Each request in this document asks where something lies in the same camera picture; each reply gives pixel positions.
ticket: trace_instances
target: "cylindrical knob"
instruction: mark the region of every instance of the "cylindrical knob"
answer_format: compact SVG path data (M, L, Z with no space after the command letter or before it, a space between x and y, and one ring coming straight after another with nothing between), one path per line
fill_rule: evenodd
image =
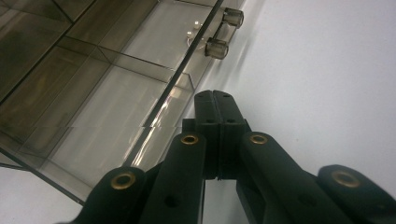
M206 42L205 56L215 59L224 59L228 53L228 44L223 40L210 37Z
M235 26L236 29L238 29L241 27L242 23L244 23L244 12L226 7L222 21L227 22L231 26Z

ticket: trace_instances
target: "gold rivet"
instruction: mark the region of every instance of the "gold rivet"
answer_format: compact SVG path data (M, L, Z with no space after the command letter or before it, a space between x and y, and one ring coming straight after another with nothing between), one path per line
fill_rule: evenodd
M181 142L185 145L194 145L198 142L198 137L192 134L186 135L181 138Z
M136 176L132 172L118 174L111 179L113 189L128 189L136 181Z
M254 134L250 136L250 141L254 144L263 145L268 142L268 139L265 136Z
M338 184L348 187L348 188L357 188L361 182L354 175L345 172L345 171L333 171L332 179L335 180Z

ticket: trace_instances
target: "brass ring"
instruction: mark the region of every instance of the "brass ring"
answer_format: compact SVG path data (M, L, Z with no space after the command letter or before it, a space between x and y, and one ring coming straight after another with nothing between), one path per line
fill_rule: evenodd
M181 142L185 145L194 145L198 142L198 137L192 134L186 135L181 138Z
M116 175L111 179L111 187L113 189L128 189L136 181L136 176L132 172L125 172Z
M260 144L260 145L263 145L268 142L268 139L260 134L251 135L249 139L252 143Z
M348 172L341 170L333 171L332 179L334 179L338 184L352 189L361 185L361 182L358 178Z

